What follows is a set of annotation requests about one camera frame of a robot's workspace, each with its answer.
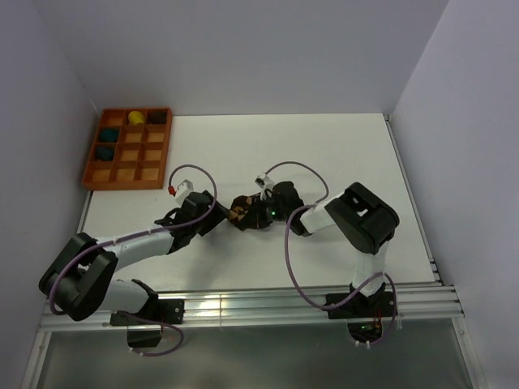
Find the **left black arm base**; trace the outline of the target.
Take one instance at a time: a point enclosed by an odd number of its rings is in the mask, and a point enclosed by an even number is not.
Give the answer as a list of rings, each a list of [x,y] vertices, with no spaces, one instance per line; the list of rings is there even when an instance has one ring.
[[[184,311],[183,299],[156,299],[147,302],[135,314],[122,311],[112,313],[109,325],[127,329],[127,345],[133,353],[143,357],[161,357],[173,353],[182,346],[185,336],[178,324],[182,324]],[[176,332],[177,342],[170,349],[155,351],[163,340],[165,330]]]

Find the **brown argyle sock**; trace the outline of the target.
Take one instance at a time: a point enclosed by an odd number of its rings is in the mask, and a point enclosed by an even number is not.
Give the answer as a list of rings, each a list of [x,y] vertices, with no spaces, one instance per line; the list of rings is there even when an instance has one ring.
[[[229,209],[228,219],[233,224],[238,224],[250,211],[253,204],[253,197],[240,195],[233,200]]]

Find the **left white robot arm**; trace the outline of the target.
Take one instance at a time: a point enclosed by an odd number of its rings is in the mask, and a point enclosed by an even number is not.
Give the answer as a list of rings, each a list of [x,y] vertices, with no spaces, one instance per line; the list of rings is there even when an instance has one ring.
[[[78,233],[41,277],[39,289],[60,314],[76,322],[98,310],[112,310],[129,314],[138,323],[177,323],[175,310],[161,303],[151,287],[137,279],[117,280],[114,273],[144,259],[181,250],[227,216],[227,209],[209,192],[191,192],[181,206],[148,230],[112,240]]]

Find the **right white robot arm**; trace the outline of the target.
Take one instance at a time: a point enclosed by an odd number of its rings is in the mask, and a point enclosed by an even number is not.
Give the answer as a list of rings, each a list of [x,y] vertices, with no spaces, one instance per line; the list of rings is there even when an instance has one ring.
[[[350,298],[352,309],[362,316],[371,314],[380,303],[376,293],[384,284],[388,243],[400,224],[396,211],[359,182],[311,206],[304,205],[291,181],[275,184],[268,177],[258,177],[255,182],[261,191],[233,201],[231,223],[245,231],[266,229],[280,221],[302,237],[330,227],[339,228],[360,253],[351,283],[358,290]]]

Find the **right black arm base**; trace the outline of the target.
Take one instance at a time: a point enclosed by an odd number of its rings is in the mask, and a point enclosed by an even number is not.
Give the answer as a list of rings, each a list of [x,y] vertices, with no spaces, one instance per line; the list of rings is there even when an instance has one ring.
[[[372,344],[384,334],[384,319],[390,319],[390,324],[394,324],[397,305],[390,292],[377,292],[369,297],[359,293],[342,307],[329,310],[327,316],[330,320],[363,319],[363,322],[348,324],[348,332],[355,341]]]

